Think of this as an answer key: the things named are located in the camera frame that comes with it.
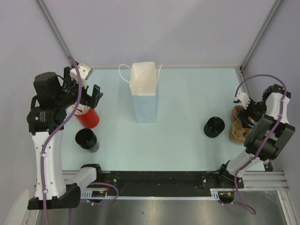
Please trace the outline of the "black cup left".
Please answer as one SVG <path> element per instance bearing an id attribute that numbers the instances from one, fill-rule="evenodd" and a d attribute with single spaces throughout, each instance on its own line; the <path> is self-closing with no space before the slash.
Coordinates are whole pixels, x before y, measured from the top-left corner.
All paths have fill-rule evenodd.
<path id="1" fill-rule="evenodd" d="M 79 130 L 75 135 L 75 141 L 81 148 L 90 152 L 96 152 L 99 149 L 97 137 L 91 129 Z"/>

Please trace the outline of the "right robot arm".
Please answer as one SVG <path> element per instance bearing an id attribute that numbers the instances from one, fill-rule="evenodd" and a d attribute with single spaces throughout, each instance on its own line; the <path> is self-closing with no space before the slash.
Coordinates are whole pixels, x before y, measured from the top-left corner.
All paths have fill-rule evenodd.
<path id="1" fill-rule="evenodd" d="M 290 98 L 291 93 L 277 84 L 264 91 L 260 102 L 244 92 L 237 94 L 232 116 L 238 127 L 232 127 L 232 137 L 244 137 L 245 150 L 221 165 L 216 176 L 221 188 L 236 186 L 253 165 L 274 160 L 280 154 L 295 132 L 286 113 Z"/>

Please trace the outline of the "red straw cup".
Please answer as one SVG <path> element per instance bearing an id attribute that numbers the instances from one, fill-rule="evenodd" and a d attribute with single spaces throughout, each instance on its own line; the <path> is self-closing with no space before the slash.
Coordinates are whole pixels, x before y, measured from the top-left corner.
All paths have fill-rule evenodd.
<path id="1" fill-rule="evenodd" d="M 100 122 L 100 117 L 95 109 L 89 109 L 84 114 L 75 114 L 75 117 L 84 128 L 88 129 L 95 128 Z"/>

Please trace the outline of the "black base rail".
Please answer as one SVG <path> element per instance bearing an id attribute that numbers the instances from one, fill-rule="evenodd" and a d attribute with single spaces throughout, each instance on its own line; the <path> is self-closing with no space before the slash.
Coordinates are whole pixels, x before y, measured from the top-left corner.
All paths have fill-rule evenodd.
<path id="1" fill-rule="evenodd" d="M 111 171 L 103 172 L 100 181 L 114 185 L 121 196 L 202 196 L 208 194 L 208 189 L 235 187 L 233 180 L 217 172 L 199 171 Z"/>

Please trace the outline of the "light blue paper bag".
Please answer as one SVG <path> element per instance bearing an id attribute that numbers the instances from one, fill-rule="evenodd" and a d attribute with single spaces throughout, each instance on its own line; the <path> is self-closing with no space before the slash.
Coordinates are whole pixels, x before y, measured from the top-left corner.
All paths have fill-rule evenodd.
<path id="1" fill-rule="evenodd" d="M 125 79 L 120 68 L 130 70 L 130 80 Z M 155 62 L 145 61 L 133 63 L 131 67 L 120 64 L 119 75 L 130 87 L 135 117 L 138 123 L 157 122 L 158 81 L 162 66 L 156 67 Z"/>

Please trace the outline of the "brown cardboard cup carrier stack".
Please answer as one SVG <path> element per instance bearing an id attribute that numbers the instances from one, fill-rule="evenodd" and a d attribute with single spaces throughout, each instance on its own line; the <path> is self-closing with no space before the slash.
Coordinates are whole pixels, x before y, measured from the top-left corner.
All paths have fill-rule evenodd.
<path id="1" fill-rule="evenodd" d="M 232 125 L 229 131 L 230 139 L 238 143 L 244 143 L 248 135 L 252 131 L 251 128 L 244 128 L 242 126 L 241 120 L 237 117 L 237 113 L 239 113 L 241 109 L 242 109 L 241 105 L 236 105 L 233 108 L 232 115 L 231 115 Z"/>

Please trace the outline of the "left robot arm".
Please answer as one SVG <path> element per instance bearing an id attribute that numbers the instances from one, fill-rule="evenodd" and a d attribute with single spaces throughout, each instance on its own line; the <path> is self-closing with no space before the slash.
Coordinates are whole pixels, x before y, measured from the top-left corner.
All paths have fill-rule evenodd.
<path id="1" fill-rule="evenodd" d="M 75 103 L 96 108 L 103 93 L 98 85 L 92 95 L 87 93 L 87 80 L 93 70 L 80 63 L 64 68 L 63 83 L 55 72 L 45 72 L 35 77 L 36 95 L 32 98 L 27 116 L 36 152 L 37 184 L 28 210 L 76 208 L 82 192 L 89 186 L 103 184 L 99 164 L 85 164 L 67 182 L 63 179 L 61 145 L 64 125 L 70 119 L 66 110 Z"/>

